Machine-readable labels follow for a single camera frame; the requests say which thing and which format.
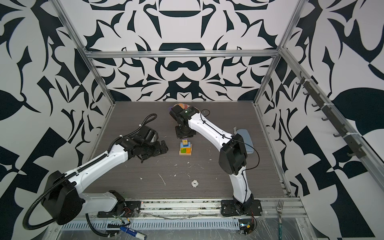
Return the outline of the light blue wood block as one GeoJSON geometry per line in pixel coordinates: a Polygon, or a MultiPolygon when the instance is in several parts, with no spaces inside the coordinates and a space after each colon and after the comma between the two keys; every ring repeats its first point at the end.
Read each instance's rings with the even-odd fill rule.
{"type": "Polygon", "coordinates": [[[181,149],[181,150],[182,150],[182,149],[192,149],[192,145],[190,145],[190,146],[181,146],[180,149],[181,149]]]}

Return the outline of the natural wood plank block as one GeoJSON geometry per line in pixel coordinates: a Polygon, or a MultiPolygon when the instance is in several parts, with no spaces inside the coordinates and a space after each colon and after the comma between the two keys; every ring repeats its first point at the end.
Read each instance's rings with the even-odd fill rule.
{"type": "Polygon", "coordinates": [[[180,156],[191,156],[192,153],[181,153],[181,152],[179,152],[179,155],[180,156]]]}

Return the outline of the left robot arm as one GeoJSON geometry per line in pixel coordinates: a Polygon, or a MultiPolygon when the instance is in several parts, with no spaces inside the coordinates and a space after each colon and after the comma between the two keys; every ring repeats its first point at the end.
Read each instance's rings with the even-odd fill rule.
{"type": "Polygon", "coordinates": [[[52,223],[65,225],[78,215],[93,212],[113,212],[119,214],[124,205],[123,197],[116,191],[99,194],[87,194],[86,188],[109,172],[114,167],[132,158],[142,162],[169,150],[164,140],[158,140],[158,133],[147,126],[142,126],[133,135],[119,136],[109,148],[84,165],[64,174],[59,171],[49,176],[45,191],[27,210],[23,227],[37,230],[52,223]],[[30,224],[30,217],[38,205],[42,205],[52,219],[41,224],[30,224]]]}

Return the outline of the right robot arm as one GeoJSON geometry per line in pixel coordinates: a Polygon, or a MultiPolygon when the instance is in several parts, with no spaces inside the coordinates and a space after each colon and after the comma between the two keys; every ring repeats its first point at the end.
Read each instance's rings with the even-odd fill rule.
{"type": "Polygon", "coordinates": [[[186,109],[175,105],[170,110],[171,117],[178,123],[176,134],[179,139],[190,138],[199,133],[219,151],[219,165],[230,177],[233,199],[239,211],[246,211],[253,202],[253,193],[246,176],[246,143],[241,135],[232,135],[210,122],[197,108],[186,109]]]}

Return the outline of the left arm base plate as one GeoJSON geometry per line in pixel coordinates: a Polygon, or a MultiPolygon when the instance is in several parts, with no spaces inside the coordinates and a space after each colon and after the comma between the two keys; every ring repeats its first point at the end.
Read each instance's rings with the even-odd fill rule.
{"type": "Polygon", "coordinates": [[[98,218],[112,218],[120,216],[122,218],[130,218],[141,210],[141,201],[125,201],[118,202],[110,212],[98,212],[98,218]]]}

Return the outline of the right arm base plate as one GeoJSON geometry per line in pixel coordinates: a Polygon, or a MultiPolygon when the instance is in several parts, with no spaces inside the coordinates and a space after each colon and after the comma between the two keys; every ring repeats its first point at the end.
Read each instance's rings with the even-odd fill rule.
{"type": "Polygon", "coordinates": [[[221,200],[221,215],[233,216],[261,216],[263,212],[260,200],[250,198],[244,204],[237,200],[221,200]]]}

